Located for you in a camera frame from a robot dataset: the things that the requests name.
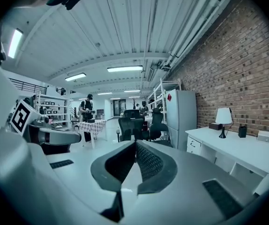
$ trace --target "sticker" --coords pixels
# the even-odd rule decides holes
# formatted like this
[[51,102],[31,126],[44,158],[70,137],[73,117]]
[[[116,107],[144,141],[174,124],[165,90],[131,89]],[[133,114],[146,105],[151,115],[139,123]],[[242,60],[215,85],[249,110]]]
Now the sticker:
[[14,125],[20,131],[20,133],[22,133],[29,115],[30,111],[24,106],[23,103],[20,103],[16,108],[14,116],[12,117],[12,125]]

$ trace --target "metal shelving unit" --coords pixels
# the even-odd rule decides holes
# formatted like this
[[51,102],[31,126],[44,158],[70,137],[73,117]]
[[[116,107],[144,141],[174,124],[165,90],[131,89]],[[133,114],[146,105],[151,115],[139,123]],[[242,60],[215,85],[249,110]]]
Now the metal shelving unit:
[[151,111],[151,105],[154,105],[154,107],[157,107],[157,104],[162,104],[164,114],[164,123],[166,124],[166,92],[171,91],[175,89],[176,87],[179,87],[181,90],[181,84],[180,79],[178,78],[176,81],[163,81],[160,79],[160,83],[158,86],[156,86],[153,89],[153,92],[148,96],[148,101],[153,96],[154,102],[148,103],[148,108]]
[[[60,101],[64,101],[64,105],[47,105],[47,104],[43,104],[43,100],[60,100]],[[60,123],[66,123],[66,126],[62,126],[61,128],[59,128],[60,130],[68,130],[71,128],[71,120],[70,120],[70,99],[67,97],[55,97],[55,96],[49,96],[49,95],[45,95],[45,94],[41,94],[41,92],[38,95],[38,106],[37,106],[37,110],[39,112],[40,107],[63,107],[64,108],[64,112],[63,113],[53,113],[53,114],[47,114],[48,116],[63,116],[64,119],[60,119],[60,120],[55,120],[52,121],[51,124],[60,124]]]

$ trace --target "white lampshade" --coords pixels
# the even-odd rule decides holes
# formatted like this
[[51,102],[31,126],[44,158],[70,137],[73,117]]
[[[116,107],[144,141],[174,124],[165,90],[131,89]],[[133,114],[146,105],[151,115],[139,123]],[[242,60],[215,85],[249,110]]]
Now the white lampshade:
[[230,113],[229,107],[218,108],[218,113],[216,116],[216,123],[221,123],[221,124],[232,123],[232,115]]

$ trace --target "table lamp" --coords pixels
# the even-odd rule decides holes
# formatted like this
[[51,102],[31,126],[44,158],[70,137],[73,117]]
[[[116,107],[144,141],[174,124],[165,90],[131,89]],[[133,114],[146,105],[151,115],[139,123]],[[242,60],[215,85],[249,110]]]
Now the table lamp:
[[219,138],[226,138],[224,133],[225,131],[224,125],[232,123],[232,115],[230,112],[230,108],[228,107],[218,108],[216,123],[222,124],[222,133],[219,136]]

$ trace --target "black office chair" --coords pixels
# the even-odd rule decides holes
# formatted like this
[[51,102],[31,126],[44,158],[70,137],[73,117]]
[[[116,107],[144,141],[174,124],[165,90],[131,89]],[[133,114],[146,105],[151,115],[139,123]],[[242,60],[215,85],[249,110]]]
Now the black office chair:
[[159,133],[159,132],[167,132],[167,140],[158,140],[158,141],[152,141],[153,143],[158,143],[164,146],[168,146],[168,147],[173,147],[170,143],[170,136],[169,136],[169,129],[167,127],[167,125],[165,125],[164,123],[155,123],[152,124],[149,128],[150,131],[150,137],[153,136],[153,134],[155,133]]
[[153,113],[152,113],[152,123],[151,124],[154,124],[154,123],[162,123],[163,121],[163,118],[164,118],[164,114],[161,113],[160,111],[156,112],[155,109],[153,109]]
[[[160,112],[158,108],[154,108],[152,112],[152,122],[151,124],[162,123],[164,114]],[[144,140],[150,141],[160,138],[162,133],[160,131],[154,131],[150,134],[150,131],[143,131],[142,136]]]
[[124,118],[142,118],[140,115],[140,110],[138,109],[128,109],[124,111]]
[[142,128],[144,124],[143,118],[137,118],[137,119],[130,119],[130,118],[119,118],[118,119],[120,129],[121,129],[121,135],[120,131],[117,130],[117,137],[118,142],[131,140],[131,135],[134,135],[134,138],[142,139]]

